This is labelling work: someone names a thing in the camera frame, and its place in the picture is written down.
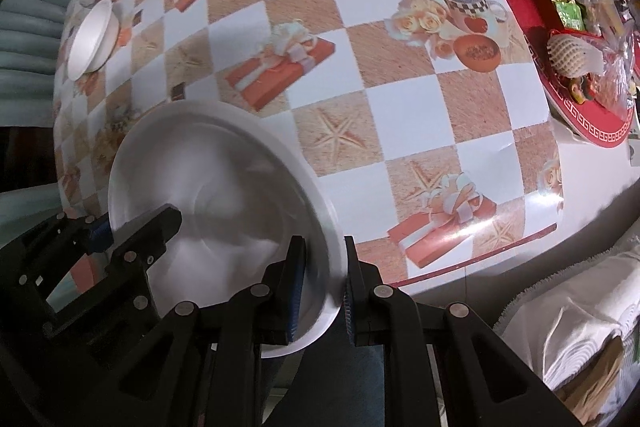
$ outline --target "red plate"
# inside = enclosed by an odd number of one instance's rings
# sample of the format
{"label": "red plate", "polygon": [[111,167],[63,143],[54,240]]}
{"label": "red plate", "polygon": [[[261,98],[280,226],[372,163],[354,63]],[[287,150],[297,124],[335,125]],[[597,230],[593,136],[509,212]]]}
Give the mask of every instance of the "red plate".
{"label": "red plate", "polygon": [[551,82],[547,75],[546,41],[549,31],[563,29],[562,21],[551,0],[507,0],[507,2],[529,42],[531,55],[538,68],[540,81],[545,88],[549,103],[562,115],[574,132],[584,139],[607,148],[621,144],[626,139],[631,126],[633,109],[629,109],[626,121],[622,121],[594,100],[578,105],[564,88]]}

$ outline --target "checkered tablecloth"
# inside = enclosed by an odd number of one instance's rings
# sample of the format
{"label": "checkered tablecloth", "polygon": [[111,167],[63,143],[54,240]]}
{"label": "checkered tablecloth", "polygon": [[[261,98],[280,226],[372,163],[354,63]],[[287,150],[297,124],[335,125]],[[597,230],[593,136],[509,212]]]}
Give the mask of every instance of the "checkered tablecloth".
{"label": "checkered tablecloth", "polygon": [[[172,100],[215,99],[257,114],[302,152],[344,232],[385,282],[423,279],[544,235],[562,205],[548,105],[508,4],[486,3],[507,13],[494,24],[495,39],[505,40],[489,73],[453,52],[461,31],[444,21],[451,13],[442,0],[195,0],[183,11],[176,0],[117,0],[116,49],[71,82],[65,57],[86,13],[74,0],[55,76],[63,204],[106,212],[111,165],[133,124]],[[329,56],[309,66],[305,52],[300,60],[289,48],[274,54],[272,34],[293,24],[307,32],[298,47],[310,54],[327,42]],[[230,78],[250,84],[255,78],[238,68],[274,56],[296,62],[302,76],[256,111]],[[476,214],[481,201],[494,205],[486,219]],[[420,267],[408,252],[428,230],[414,225],[402,240],[389,233],[416,216],[458,226],[461,241]]]}

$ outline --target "white plate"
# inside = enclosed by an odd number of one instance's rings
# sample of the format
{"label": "white plate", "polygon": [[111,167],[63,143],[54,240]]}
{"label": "white plate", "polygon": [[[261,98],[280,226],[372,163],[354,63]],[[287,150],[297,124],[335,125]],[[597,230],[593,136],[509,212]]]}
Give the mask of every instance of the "white plate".
{"label": "white plate", "polygon": [[260,282],[291,235],[305,237],[308,250],[296,338],[263,346],[263,357],[308,346],[340,309],[347,258],[334,208],[304,158],[241,109],[182,100],[150,112],[116,154],[108,200],[116,240],[125,223],[162,204],[182,212],[180,231],[147,272],[160,315]]}
{"label": "white plate", "polygon": [[71,44],[66,64],[69,80],[76,81],[87,71],[103,65],[118,39],[120,23],[113,13],[111,0],[101,0],[80,23]]}

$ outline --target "snack package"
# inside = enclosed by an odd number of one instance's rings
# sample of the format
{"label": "snack package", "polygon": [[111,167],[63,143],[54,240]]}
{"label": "snack package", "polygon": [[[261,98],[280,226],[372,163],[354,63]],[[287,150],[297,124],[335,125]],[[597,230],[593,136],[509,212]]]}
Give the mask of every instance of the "snack package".
{"label": "snack package", "polygon": [[582,12],[575,1],[564,2],[554,1],[556,11],[560,16],[562,25],[569,30],[584,31],[584,22],[582,20]]}

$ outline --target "chair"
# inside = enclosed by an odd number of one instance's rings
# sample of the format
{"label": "chair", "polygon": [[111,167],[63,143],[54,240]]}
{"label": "chair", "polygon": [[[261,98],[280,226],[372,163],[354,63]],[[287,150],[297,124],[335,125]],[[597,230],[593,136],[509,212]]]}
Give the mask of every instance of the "chair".
{"label": "chair", "polygon": [[0,3],[0,126],[53,126],[53,76],[69,1]]}

